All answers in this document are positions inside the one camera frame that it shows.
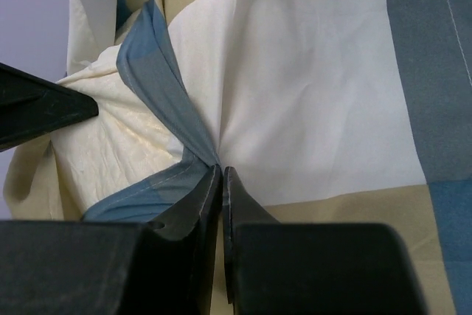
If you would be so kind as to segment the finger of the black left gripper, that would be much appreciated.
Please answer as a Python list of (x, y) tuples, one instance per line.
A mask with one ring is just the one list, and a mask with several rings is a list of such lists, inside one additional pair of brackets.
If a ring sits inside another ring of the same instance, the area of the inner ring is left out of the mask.
[(93, 98), (5, 64), (0, 95), (1, 151), (99, 114)]

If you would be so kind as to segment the white pillow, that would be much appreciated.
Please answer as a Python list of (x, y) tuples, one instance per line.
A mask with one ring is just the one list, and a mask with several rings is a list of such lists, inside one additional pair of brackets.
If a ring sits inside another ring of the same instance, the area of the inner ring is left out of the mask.
[(181, 161), (183, 145), (122, 82), (119, 46), (60, 81), (92, 97), (97, 117), (51, 135), (66, 186), (81, 212)]

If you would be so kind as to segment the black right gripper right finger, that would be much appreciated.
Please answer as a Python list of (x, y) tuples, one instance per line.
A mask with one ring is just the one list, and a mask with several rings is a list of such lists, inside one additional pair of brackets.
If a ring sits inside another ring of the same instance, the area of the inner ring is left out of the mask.
[(226, 294), (236, 314), (426, 314), (406, 245), (380, 223), (282, 223), (223, 177)]

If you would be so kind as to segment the blue beige white checked pillowcase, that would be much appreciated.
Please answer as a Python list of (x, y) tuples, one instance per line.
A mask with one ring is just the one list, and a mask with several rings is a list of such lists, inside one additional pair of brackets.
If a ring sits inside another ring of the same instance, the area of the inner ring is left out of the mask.
[(14, 218), (146, 222), (233, 167), (282, 223), (392, 227), (428, 312), (471, 312), (471, 0), (69, 0), (65, 78), (111, 46), (181, 161), (81, 212), (44, 134)]

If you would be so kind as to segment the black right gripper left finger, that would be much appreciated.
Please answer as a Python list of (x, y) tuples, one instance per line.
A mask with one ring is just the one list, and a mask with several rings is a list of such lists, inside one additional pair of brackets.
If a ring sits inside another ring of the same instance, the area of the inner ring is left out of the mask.
[(3, 314), (208, 314), (221, 169), (147, 223), (2, 221)]

